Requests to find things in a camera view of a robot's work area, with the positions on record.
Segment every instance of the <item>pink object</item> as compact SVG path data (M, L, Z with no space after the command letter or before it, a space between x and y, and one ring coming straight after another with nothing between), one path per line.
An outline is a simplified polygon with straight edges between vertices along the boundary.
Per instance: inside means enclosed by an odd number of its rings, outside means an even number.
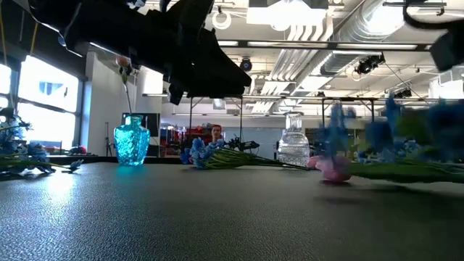
M319 159L319 156L311 157L310 161L307 163L307 167L316 167L316 163L318 163Z
M333 182L348 181L351 176L343 174L343 170L350 164L346 157L335 157L335 164L332 159L319 159L315 166L322 171L324 178Z

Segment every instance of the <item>clear glass vase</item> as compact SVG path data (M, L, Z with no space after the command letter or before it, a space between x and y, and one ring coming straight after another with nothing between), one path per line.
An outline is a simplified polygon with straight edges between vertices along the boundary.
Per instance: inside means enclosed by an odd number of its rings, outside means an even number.
M306 166L310 159L310 143L302 130L301 112L286 113L286 130L278 142L278 160Z

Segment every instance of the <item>window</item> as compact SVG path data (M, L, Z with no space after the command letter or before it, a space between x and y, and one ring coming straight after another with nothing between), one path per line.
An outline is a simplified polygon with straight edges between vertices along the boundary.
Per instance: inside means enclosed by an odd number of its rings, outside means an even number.
M0 65L0 93L9 94L12 70L5 65Z
M20 98L75 112L78 88L76 77L37 58L28 56L21 64Z
M32 130L26 133L27 141L63 149L70 149L73 146L75 127L73 114L55 112L24 103L19 103L17 108L22 120L32 124Z
M17 105L18 115L32 125L25 140L62 149L75 145L78 91L76 77L28 56L21 64Z
M0 97L0 108L8 107L8 99L5 97Z

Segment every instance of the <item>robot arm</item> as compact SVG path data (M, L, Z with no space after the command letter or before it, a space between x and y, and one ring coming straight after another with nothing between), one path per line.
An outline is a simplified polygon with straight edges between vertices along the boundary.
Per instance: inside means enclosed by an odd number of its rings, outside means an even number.
M146 15L128 6L141 2L29 0L29 5L32 16L57 31L72 53L85 56L92 44L162 73L174 104L184 92L210 98L243 94L251 78L220 49L214 29L204 29L214 0L180 0L167 12Z
M421 30L447 30L447 32L443 36L440 36L430 48L430 53L434 59L436 68L438 71L444 72L464 62L464 20L437 23L423 22L412 18L407 13L407 8L411 4L422 4L426 1L427 0L406 0L403 7L403 16L405 22L413 28Z

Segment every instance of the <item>pink flower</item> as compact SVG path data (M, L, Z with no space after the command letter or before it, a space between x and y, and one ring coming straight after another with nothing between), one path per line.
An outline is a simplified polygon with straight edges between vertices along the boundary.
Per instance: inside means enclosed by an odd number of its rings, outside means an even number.
M348 181L351 176L343 174L343 170L350 164L346 157L335 157L335 164L332 159L319 159L316 168L322 171L324 178L333 182Z

